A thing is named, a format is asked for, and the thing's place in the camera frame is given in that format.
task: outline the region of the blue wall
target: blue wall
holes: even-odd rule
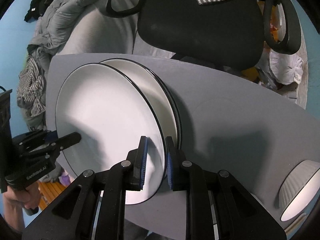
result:
[[[320,35],[300,4],[296,0],[292,0],[292,3],[299,16],[308,54],[309,84],[306,110],[320,119]]]
[[[11,93],[11,131],[16,136],[28,131],[16,103],[19,73],[26,58],[27,45],[31,40],[36,22],[26,23],[23,19],[30,8],[31,0],[15,0],[0,20],[0,85],[13,89]],[[3,215],[2,198],[0,213]],[[29,224],[35,217],[25,217]]]

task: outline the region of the gray table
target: gray table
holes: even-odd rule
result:
[[[182,121],[182,149],[208,171],[230,171],[280,221],[278,191],[301,161],[320,162],[320,123],[282,96],[228,73],[185,62],[121,54],[55,56],[47,83],[47,125],[55,130],[60,88],[79,66],[123,57],[153,70],[169,87]],[[67,166],[63,155],[59,162]],[[185,239],[185,192],[164,181],[150,200],[126,206],[125,217],[148,230]]]

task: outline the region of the stack of plates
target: stack of plates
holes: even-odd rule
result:
[[[164,138],[181,144],[180,119],[168,88],[148,68],[126,59],[109,59],[77,68],[61,87],[56,128],[62,137],[79,132],[82,140],[63,150],[73,172],[110,169],[148,137],[145,185],[128,191],[126,204],[151,198],[166,172]]]

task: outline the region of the orange object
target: orange object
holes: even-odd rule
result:
[[[255,67],[251,67],[241,71],[242,75],[251,82],[254,82],[258,77],[259,73]]]
[[[264,2],[259,1],[258,5],[259,5],[261,13],[263,13]],[[270,19],[270,33],[273,36],[275,41],[278,41],[278,29],[276,27],[277,23],[278,23],[278,18],[276,15],[276,7],[273,6],[272,11],[271,11],[271,19]]]

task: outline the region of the person's hand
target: person's hand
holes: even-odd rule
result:
[[[35,182],[26,190],[17,191],[8,186],[7,192],[3,193],[4,200],[13,206],[24,206],[26,209],[35,209],[41,199],[38,183]]]

